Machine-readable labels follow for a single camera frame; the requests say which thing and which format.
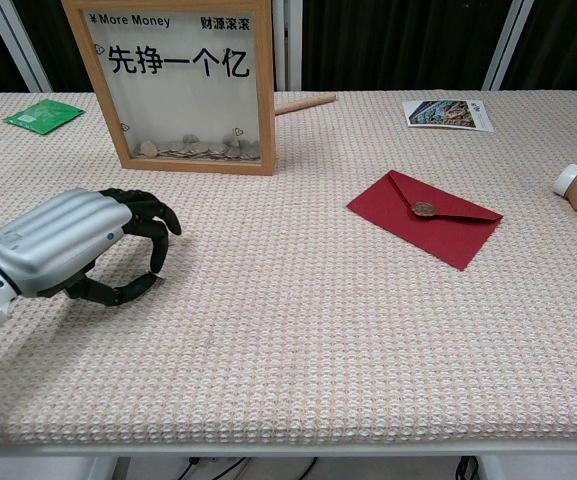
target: white bottle cap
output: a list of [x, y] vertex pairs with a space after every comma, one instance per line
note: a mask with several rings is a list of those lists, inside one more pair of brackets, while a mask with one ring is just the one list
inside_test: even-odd
[[561, 172], [561, 175], [559, 175], [559, 178], [555, 182], [555, 193], [563, 197], [570, 184], [575, 181], [575, 178], [577, 178], [577, 164], [571, 163], [564, 168], [564, 171]]

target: robotic hand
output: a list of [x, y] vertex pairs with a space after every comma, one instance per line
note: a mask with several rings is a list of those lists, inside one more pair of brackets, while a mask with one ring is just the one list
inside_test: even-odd
[[[175, 212], [139, 190], [77, 188], [39, 205], [0, 228], [0, 325], [19, 295], [52, 297], [65, 290], [71, 298], [106, 306], [137, 298], [157, 280], [168, 230], [181, 234]], [[86, 277], [97, 257], [124, 234], [152, 240], [150, 272], [116, 288]]]

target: wax seal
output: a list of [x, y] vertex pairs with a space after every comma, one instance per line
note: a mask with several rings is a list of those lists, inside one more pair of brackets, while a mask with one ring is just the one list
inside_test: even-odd
[[418, 217], [432, 217], [437, 213], [435, 206], [428, 202], [413, 203], [412, 211]]

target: woven tablecloth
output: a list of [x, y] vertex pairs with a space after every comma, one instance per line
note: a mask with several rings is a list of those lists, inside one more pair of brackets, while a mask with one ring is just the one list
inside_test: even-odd
[[[278, 94], [278, 103], [306, 94]], [[86, 113], [40, 136], [40, 98]], [[408, 128], [402, 100], [482, 99], [494, 133]], [[124, 170], [92, 94], [0, 94], [0, 226], [81, 186], [178, 214], [143, 297], [19, 299], [0, 328], [0, 444], [577, 439], [577, 92], [340, 93], [277, 118], [271, 177]], [[395, 169], [504, 215], [461, 272], [350, 212]], [[95, 278], [147, 271], [124, 238]]]

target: green packet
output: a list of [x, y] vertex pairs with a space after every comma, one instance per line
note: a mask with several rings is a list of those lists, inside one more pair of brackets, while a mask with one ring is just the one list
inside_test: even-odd
[[4, 120], [13, 125], [46, 135], [84, 113], [83, 110], [54, 100], [42, 100]]

